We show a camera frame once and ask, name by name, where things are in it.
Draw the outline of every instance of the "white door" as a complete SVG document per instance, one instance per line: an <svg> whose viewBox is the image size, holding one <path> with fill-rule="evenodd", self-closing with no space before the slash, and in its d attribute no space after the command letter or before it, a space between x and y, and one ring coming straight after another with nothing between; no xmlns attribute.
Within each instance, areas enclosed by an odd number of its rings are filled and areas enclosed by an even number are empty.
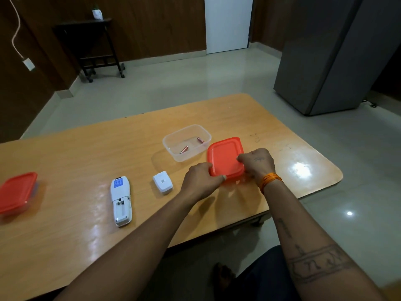
<svg viewBox="0 0 401 301"><path fill-rule="evenodd" d="M206 53L248 47L253 0L204 0Z"/></svg>

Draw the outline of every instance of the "orange thread bracelet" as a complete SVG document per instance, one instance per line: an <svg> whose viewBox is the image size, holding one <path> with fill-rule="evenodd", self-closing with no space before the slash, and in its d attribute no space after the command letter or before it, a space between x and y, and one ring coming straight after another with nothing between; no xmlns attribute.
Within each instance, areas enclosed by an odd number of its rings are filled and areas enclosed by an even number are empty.
<svg viewBox="0 0 401 301"><path fill-rule="evenodd" d="M279 180L283 181L283 180L281 179L281 177L279 177L277 174L275 174L275 173L273 173L273 172L272 172L272 173L269 173L269 174L266 174L265 177L263 177L262 182L260 183L260 186L259 186L260 192L262 192L263 195L264 195L263 189L265 188L265 186L266 186L269 182L274 181L275 179L279 179Z"/></svg>

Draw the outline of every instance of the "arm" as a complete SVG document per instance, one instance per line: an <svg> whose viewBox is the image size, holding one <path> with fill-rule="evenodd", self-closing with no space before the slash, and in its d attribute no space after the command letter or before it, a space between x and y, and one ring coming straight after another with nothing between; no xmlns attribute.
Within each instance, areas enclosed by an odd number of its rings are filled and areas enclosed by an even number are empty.
<svg viewBox="0 0 401 301"><path fill-rule="evenodd" d="M259 185L275 172L266 149L238 156ZM289 273L303 301L385 300L379 289L319 226L286 185L274 180L263 190Z"/></svg>
<svg viewBox="0 0 401 301"><path fill-rule="evenodd" d="M211 177L209 167L208 162L190 167L176 197L85 269L55 300L136 300L183 219L225 180L223 175Z"/></svg>

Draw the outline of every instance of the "wooden table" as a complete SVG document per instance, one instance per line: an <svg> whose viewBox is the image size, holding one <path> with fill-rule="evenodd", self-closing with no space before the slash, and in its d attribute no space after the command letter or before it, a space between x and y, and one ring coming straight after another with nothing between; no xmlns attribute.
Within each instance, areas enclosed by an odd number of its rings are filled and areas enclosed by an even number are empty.
<svg viewBox="0 0 401 301"><path fill-rule="evenodd" d="M1 144L0 182L36 171L39 188L28 211L0 224L0 299L25 300L68 285L172 199L188 168L206 161L206 152L178 163L162 139L191 124L202 125L213 142L240 137L245 152L268 148L277 173L298 198L343 177L333 163L245 94ZM168 172L174 185L167 196L152 181L161 171ZM109 188L122 175L131 184L133 220L117 228ZM224 185L192 209L170 246L268 209L253 182Z"/></svg>

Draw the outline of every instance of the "red plastic container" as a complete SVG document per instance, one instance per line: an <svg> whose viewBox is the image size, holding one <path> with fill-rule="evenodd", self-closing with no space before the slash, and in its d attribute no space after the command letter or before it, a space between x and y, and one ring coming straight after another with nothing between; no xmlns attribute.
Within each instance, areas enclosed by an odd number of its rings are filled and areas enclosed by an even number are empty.
<svg viewBox="0 0 401 301"><path fill-rule="evenodd" d="M0 214L10 215L25 211L33 195L38 174L28 172L8 179L0 187Z"/></svg>
<svg viewBox="0 0 401 301"><path fill-rule="evenodd" d="M209 173L211 176L226 175L227 179L240 177L244 173L243 163L237 161L239 154L243 153L239 137L215 142L207 149L207 161L213 166Z"/></svg>

